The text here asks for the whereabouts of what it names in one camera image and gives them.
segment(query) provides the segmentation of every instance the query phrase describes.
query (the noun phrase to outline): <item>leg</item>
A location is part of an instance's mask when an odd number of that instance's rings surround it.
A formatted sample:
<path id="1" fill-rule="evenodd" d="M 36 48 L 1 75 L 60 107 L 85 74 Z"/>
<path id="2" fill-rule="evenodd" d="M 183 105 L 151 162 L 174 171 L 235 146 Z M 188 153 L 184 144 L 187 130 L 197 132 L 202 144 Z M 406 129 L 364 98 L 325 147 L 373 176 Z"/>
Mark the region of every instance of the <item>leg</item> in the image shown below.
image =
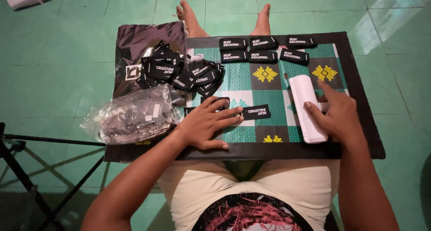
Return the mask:
<path id="1" fill-rule="evenodd" d="M 208 206 L 236 189 L 237 180 L 222 161 L 175 161 L 158 183 L 179 231 L 190 230 Z"/>
<path id="2" fill-rule="evenodd" d="M 323 230 L 338 189 L 340 160 L 272 160 L 265 163 L 252 181 L 280 196 L 310 225 Z"/>
<path id="3" fill-rule="evenodd" d="M 180 6 L 177 6 L 177 15 L 179 20 L 184 20 L 186 23 L 189 38 L 194 37 L 209 37 L 209 35 L 199 26 L 196 15 L 188 5 L 187 1 L 181 0 Z"/>
<path id="4" fill-rule="evenodd" d="M 265 4 L 262 11 L 259 13 L 259 15 L 257 15 L 256 27 L 250 35 L 271 35 L 271 29 L 269 28 L 270 9 L 271 4 Z"/>

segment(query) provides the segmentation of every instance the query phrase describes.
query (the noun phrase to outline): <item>clear plastic bag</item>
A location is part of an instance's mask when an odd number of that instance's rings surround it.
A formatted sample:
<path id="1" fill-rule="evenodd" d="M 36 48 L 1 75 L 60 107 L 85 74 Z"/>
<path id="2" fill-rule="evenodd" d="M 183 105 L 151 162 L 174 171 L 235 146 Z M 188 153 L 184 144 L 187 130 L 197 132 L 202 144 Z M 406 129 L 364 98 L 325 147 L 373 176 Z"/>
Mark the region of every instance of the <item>clear plastic bag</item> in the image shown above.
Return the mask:
<path id="1" fill-rule="evenodd" d="M 165 134 L 178 124 L 167 84 L 92 107 L 80 127 L 106 144 L 126 144 Z"/>

